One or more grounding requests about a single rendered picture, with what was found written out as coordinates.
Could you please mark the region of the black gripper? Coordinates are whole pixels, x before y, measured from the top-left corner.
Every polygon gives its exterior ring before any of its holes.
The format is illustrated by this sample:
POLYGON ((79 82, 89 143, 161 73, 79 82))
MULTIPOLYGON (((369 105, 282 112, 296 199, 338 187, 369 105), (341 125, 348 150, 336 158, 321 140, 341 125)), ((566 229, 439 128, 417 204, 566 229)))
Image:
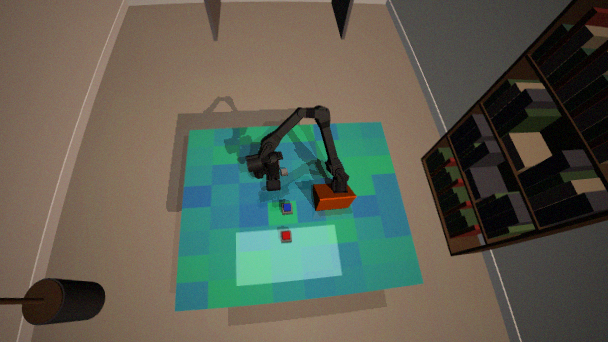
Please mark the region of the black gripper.
POLYGON ((268 169, 265 166, 265 170, 268 171, 269 175, 266 175, 266 189, 267 191, 278 191, 281 189, 280 185, 280 174, 279 174, 279 163, 275 169, 268 169))

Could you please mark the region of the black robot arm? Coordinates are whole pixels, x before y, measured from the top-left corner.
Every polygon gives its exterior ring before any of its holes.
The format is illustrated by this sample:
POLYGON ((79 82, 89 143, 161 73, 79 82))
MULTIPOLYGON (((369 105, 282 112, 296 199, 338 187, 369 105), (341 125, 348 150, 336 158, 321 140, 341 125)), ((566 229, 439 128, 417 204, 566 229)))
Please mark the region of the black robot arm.
POLYGON ((248 172, 253 172, 257 179, 269 175, 265 170, 275 169, 278 160, 282 160, 281 151, 273 152, 279 145, 281 139, 302 119, 314 118, 318 124, 323 138, 328 160, 325 162, 326 170, 333 177, 331 189, 334 193, 348 193, 347 181, 349 175, 345 173, 344 167, 339 160, 330 129, 330 111, 327 107, 317 105, 315 107, 298 107, 296 110, 273 132, 261 139, 258 154, 245 156, 248 172))

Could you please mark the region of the red button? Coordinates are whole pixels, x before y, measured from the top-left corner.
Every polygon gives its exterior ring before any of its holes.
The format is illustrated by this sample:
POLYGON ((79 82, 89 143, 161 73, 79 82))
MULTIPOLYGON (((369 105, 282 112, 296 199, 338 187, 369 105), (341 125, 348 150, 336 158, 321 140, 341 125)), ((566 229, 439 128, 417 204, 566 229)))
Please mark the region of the red button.
POLYGON ((281 242, 292 241, 291 231, 281 231, 281 242))

